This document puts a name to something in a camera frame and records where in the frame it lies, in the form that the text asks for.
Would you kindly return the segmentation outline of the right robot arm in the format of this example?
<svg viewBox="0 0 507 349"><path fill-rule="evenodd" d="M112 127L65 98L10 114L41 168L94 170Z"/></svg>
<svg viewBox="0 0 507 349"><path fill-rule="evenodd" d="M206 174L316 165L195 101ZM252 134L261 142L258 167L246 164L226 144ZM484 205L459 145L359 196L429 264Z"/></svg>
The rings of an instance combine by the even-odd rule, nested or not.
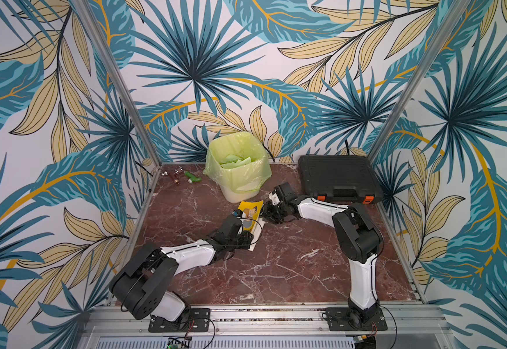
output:
<svg viewBox="0 0 507 349"><path fill-rule="evenodd" d="M298 195L289 183L274 188L263 203L261 217L272 224L288 218L314 220L334 228L339 247L349 260L351 291L349 307L359 314L377 311L376 262L384 238L364 204L332 204Z"/></svg>

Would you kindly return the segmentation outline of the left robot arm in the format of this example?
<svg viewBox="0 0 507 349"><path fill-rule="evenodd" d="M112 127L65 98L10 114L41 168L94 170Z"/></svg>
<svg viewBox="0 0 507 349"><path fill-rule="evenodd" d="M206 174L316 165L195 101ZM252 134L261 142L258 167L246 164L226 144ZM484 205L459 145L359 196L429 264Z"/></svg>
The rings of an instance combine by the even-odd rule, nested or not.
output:
<svg viewBox="0 0 507 349"><path fill-rule="evenodd" d="M187 321L189 305L169 291L172 279L187 270L211 266L236 250L248 250L255 238L243 227L246 221L243 212L237 211L207 237L192 243L143 245L112 279L110 293L136 320L152 316L171 323Z"/></svg>

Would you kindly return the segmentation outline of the yellow cartoon cover book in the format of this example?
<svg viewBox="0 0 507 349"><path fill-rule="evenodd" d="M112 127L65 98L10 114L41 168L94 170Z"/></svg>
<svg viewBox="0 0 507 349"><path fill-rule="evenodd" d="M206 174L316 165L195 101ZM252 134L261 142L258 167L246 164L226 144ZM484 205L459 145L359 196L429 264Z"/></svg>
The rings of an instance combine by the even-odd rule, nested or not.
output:
<svg viewBox="0 0 507 349"><path fill-rule="evenodd" d="M243 230L249 232L253 236L249 247L250 252L254 251L256 244L262 235L262 229L264 228L265 222L260 216L263 203L263 201L240 202L238 205L238 209L243 212Z"/></svg>

